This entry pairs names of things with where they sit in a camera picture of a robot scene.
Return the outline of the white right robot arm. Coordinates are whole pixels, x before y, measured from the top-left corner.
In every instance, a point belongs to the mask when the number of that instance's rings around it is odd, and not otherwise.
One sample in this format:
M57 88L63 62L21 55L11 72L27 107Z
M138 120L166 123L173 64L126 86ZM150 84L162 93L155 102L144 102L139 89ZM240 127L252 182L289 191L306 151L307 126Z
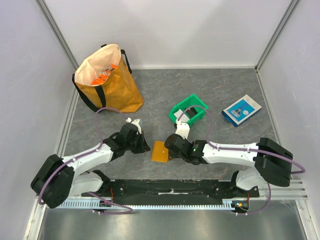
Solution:
M205 140L189 142L171 134L164 142L172 158L193 165L226 163L246 166L233 173L229 192L234 197L246 196L263 184L289 187L293 154L270 138L262 137L250 144L219 144Z

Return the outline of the green plastic bin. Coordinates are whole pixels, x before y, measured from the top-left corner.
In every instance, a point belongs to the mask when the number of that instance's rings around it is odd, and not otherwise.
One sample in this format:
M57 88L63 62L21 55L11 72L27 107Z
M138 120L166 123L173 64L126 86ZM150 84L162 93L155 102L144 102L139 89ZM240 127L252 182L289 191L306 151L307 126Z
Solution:
M195 122L204 117L206 113L204 109L208 110L209 107L196 94L191 94L176 104L170 110L168 117L176 123L176 120L181 116L183 111L185 111L180 121L187 123L191 127Z

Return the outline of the orange leather card holder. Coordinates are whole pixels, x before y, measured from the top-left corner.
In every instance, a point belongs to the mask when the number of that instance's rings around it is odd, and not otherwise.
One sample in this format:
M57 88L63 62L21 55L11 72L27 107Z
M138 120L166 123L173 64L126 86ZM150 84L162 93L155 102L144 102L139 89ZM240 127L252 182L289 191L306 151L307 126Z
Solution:
M155 141L152 149L151 160L158 163L168 163L169 150L163 141Z

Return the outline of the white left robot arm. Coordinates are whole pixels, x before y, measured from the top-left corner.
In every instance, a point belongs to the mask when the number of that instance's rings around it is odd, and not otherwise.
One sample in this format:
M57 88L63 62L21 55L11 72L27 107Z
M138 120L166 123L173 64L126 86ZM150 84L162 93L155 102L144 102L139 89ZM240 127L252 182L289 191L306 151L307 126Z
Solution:
M140 120L125 123L119 132L77 155L50 155L32 180L30 187L38 195L38 203L54 209L68 197L93 192L106 196L110 191L107 178L88 170L114 161L127 151L142 154L150 151Z

